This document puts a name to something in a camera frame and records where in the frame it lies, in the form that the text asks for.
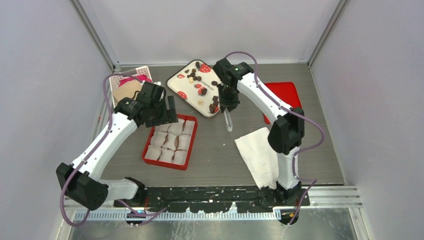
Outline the metal tongs with grey handle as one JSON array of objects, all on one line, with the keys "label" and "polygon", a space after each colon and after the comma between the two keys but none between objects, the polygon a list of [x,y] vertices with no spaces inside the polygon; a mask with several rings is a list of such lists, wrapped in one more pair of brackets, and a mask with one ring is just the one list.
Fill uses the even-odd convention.
[{"label": "metal tongs with grey handle", "polygon": [[223,112],[223,114],[224,114],[224,117],[225,117],[225,123],[226,123],[226,128],[227,128],[227,131],[228,132],[232,132],[233,131],[233,121],[232,121],[232,119],[231,119],[231,116],[230,116],[230,112],[229,112],[229,110],[226,108],[225,110],[224,110],[224,112]]}]

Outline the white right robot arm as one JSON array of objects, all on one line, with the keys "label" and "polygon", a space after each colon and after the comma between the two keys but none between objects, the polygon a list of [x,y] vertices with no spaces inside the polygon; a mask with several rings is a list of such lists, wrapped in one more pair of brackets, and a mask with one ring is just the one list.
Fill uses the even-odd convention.
[{"label": "white right robot arm", "polygon": [[301,107],[292,108],[277,97],[245,62],[233,65],[222,58],[212,69],[221,81],[217,86],[218,101],[228,131],[233,127],[230,112],[240,104],[239,93],[248,97],[271,123],[267,141],[278,159],[277,198],[281,204],[291,205],[302,187],[294,173],[294,160],[305,135],[304,111]]}]

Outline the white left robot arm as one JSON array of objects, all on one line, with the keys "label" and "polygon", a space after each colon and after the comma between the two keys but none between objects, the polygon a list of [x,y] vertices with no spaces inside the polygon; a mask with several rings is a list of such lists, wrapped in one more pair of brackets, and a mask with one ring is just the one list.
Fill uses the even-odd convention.
[{"label": "white left robot arm", "polygon": [[135,99],[125,97],[110,115],[111,121],[90,146],[71,164],[56,169],[64,194],[90,211],[103,203],[127,200],[141,206],[146,200],[144,185],[134,178],[105,180],[101,176],[115,152],[138,127],[147,128],[177,122],[175,101],[163,86],[145,82]]}]

